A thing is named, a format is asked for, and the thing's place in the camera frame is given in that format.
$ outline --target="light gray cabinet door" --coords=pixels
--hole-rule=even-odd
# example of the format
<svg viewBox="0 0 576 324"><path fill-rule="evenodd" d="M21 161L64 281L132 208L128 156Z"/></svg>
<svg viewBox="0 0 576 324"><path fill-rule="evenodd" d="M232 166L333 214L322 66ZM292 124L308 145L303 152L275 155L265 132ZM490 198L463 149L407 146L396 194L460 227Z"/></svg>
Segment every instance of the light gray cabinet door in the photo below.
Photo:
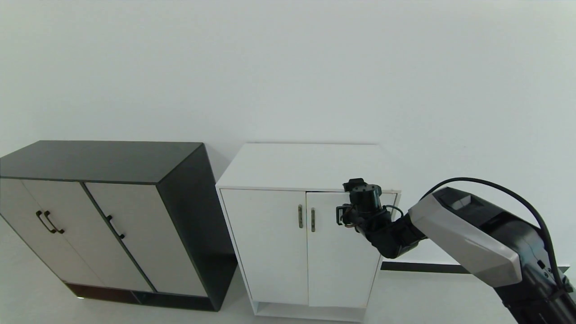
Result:
<svg viewBox="0 0 576 324"><path fill-rule="evenodd" d="M21 180L0 179L0 213L36 255L63 281L103 286L43 212Z"/></svg>
<svg viewBox="0 0 576 324"><path fill-rule="evenodd" d="M152 291L78 182L22 182L106 287Z"/></svg>
<svg viewBox="0 0 576 324"><path fill-rule="evenodd" d="M156 186L87 183L128 251L159 292L208 296Z"/></svg>

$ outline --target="white cabinet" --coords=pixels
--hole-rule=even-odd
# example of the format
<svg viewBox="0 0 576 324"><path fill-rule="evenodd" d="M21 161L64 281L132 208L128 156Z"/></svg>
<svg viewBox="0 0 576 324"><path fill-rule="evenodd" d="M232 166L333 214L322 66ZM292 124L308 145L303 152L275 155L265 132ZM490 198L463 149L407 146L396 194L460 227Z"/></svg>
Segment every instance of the white cabinet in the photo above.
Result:
<svg viewBox="0 0 576 324"><path fill-rule="evenodd" d="M256 315L361 322L380 255L338 226L349 203L342 184L399 193L375 145L245 144L217 183L222 209Z"/></svg>

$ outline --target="gray arm casing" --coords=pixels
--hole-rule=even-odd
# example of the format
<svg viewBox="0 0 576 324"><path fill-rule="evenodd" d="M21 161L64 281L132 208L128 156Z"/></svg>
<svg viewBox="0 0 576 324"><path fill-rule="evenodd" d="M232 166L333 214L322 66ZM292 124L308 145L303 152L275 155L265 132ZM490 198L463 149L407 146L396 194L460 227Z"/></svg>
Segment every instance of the gray arm casing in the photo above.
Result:
<svg viewBox="0 0 576 324"><path fill-rule="evenodd" d="M487 285L522 281L520 256L515 251L452 213L432 194L408 213L418 230Z"/></svg>

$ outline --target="black cable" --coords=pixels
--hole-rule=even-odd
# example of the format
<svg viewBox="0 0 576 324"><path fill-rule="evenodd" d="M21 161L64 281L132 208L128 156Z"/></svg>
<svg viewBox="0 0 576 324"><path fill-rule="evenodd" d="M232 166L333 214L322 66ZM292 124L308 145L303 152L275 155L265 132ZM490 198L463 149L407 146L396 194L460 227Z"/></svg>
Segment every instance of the black cable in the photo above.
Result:
<svg viewBox="0 0 576 324"><path fill-rule="evenodd" d="M548 231L548 227L546 226L544 219L542 218L540 213L536 210L536 208L534 208L526 199L522 198L517 193L513 192L510 189L502 187L501 185L496 184L494 182L490 182L490 181L486 181L486 180L482 180L482 179L476 179L476 178L458 177L458 178L451 178L448 180L444 180L441 183L435 185L434 187L432 187L432 189L428 190L428 192L424 196L422 196L422 198L420 198L420 200L424 199L424 197L433 193L436 189L440 188L441 186L443 186L447 183L456 182L456 181L475 182L475 183L483 184L485 186L490 186L492 188L496 188L496 189L503 191L504 193L512 196L517 201L519 201L521 204L523 204L526 208L528 208L528 210L532 213L532 215L534 215L534 218L538 222L538 225L540 226L540 230L542 231L542 236L543 236L542 240L544 241L544 248L546 249L546 251L548 251L548 260L550 262L550 268L552 269L552 275L554 276L554 281L556 282L556 285L558 286L558 288L562 289L564 287L564 284L562 283L562 279L560 278L560 271L558 270L558 264L556 263L556 255L554 254L554 248L552 246L552 237L550 236L550 232Z"/></svg>
<svg viewBox="0 0 576 324"><path fill-rule="evenodd" d="M398 211L400 212L400 218L404 217L404 212L403 212L400 208L398 208L398 207L396 207L396 206L394 206L394 205L384 205L384 206L382 206L382 207L384 207L384 209L386 209L386 208L388 208L388 207L390 207L390 208L392 208L392 209L396 209L396 210L398 210Z"/></svg>

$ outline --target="cabinet handle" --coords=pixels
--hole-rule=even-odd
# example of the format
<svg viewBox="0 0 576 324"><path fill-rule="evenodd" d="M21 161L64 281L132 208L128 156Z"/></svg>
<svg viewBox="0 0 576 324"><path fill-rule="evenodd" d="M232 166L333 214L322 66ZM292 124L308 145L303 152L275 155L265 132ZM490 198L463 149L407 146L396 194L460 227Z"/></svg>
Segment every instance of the cabinet handle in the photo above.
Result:
<svg viewBox="0 0 576 324"><path fill-rule="evenodd" d="M54 229L55 229L58 233L60 233L60 234L64 233L64 230L63 230L63 229L57 229L56 226L54 226L54 224L52 223L52 221L50 220L50 218L48 218L49 215L50 215L50 212L46 210L46 211L44 212L44 217L46 217L46 220L48 220L48 223L50 223L50 225L52 225L52 227L54 227Z"/></svg>
<svg viewBox="0 0 576 324"><path fill-rule="evenodd" d="M298 205L298 226L300 226L300 228L304 227L304 223L302 222L302 205Z"/></svg>
<svg viewBox="0 0 576 324"><path fill-rule="evenodd" d="M316 232L316 211L312 208L312 232Z"/></svg>
<svg viewBox="0 0 576 324"><path fill-rule="evenodd" d="M114 233L116 233L116 235L118 235L118 237L120 239L123 239L126 237L126 235L124 234L118 234L118 231L116 230L116 227L114 226L114 224L112 224L112 215L108 215L106 216L106 220L108 221L108 223L110 224L110 226L112 227L112 229L114 229Z"/></svg>
<svg viewBox="0 0 576 324"><path fill-rule="evenodd" d="M46 227L46 229L48 230L48 232L50 232L50 233L52 233L52 234L56 233L56 230L55 230L55 229L49 229L49 228L46 226L46 224L45 224L45 223L42 221L42 219L40 218L40 215L42 215L42 212L38 210L38 211L36 212L36 217L38 217L38 220L42 223L42 225L44 225L44 227Z"/></svg>

